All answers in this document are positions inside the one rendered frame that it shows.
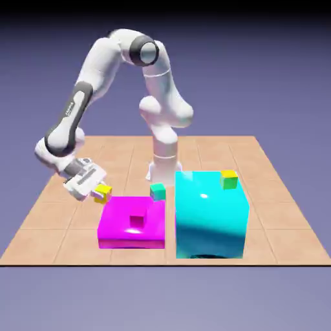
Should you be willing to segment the small teal cube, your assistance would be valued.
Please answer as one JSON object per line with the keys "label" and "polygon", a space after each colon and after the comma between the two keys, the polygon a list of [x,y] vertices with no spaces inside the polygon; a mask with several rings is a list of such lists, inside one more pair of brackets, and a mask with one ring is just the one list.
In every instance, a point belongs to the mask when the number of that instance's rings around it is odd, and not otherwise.
{"label": "small teal cube", "polygon": [[150,185],[150,196],[154,201],[166,199],[166,188],[163,183],[154,183]]}

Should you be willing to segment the small yellow cube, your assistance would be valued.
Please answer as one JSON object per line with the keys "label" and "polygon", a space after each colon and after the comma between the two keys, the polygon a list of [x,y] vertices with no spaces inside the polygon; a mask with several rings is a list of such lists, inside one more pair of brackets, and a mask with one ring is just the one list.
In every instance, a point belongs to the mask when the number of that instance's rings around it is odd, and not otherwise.
{"label": "small yellow cube", "polygon": [[112,187],[105,184],[98,184],[92,192],[94,201],[100,204],[106,204],[112,195]]}

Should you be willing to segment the large cyan box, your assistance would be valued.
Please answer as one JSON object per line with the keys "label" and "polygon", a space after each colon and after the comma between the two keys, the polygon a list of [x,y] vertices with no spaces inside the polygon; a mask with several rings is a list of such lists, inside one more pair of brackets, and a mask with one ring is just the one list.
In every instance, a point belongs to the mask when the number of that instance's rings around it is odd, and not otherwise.
{"label": "large cyan box", "polygon": [[222,189],[220,172],[176,172],[178,259],[243,256],[250,205],[239,178],[235,189]]}

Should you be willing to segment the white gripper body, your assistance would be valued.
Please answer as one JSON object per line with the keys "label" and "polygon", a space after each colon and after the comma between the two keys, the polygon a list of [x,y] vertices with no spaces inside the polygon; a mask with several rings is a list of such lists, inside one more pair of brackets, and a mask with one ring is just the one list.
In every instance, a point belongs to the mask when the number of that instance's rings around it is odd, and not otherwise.
{"label": "white gripper body", "polygon": [[86,166],[63,187],[78,201],[84,201],[101,184],[107,173],[100,166]]}

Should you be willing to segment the large magenta box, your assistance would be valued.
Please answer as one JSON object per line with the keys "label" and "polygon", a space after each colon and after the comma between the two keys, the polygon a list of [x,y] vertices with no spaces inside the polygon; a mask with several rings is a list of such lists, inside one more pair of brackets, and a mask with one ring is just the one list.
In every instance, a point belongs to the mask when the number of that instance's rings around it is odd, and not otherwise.
{"label": "large magenta box", "polygon": [[[151,197],[112,197],[103,208],[98,225],[101,249],[164,249],[165,200]],[[130,227],[130,215],[143,215],[144,227]]]}

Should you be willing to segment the small green cube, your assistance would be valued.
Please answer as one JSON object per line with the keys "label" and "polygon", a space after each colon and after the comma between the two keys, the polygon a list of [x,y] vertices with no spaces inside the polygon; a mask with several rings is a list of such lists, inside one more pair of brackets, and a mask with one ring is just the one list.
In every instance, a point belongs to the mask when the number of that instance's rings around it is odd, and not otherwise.
{"label": "small green cube", "polygon": [[222,189],[235,189],[238,183],[238,176],[234,170],[222,170],[220,172],[220,184]]}

